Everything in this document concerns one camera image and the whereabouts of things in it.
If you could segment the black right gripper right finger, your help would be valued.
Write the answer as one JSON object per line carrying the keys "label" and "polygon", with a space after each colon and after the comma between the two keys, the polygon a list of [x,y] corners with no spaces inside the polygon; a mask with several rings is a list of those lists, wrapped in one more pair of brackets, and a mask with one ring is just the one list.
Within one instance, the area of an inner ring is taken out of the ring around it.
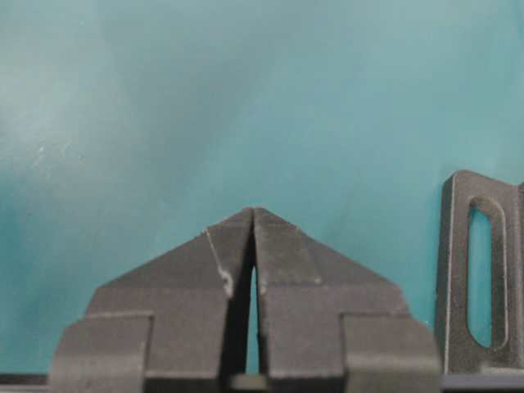
{"label": "black right gripper right finger", "polygon": [[440,390],[433,335],[393,282],[261,208],[254,235],[272,392]]}

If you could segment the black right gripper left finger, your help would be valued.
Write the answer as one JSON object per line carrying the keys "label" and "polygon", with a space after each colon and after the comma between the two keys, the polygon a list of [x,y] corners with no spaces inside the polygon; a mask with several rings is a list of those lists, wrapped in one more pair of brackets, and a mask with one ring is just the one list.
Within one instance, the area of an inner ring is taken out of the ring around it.
{"label": "black right gripper left finger", "polygon": [[53,392],[218,392],[246,362],[253,209],[100,286],[63,332]]}

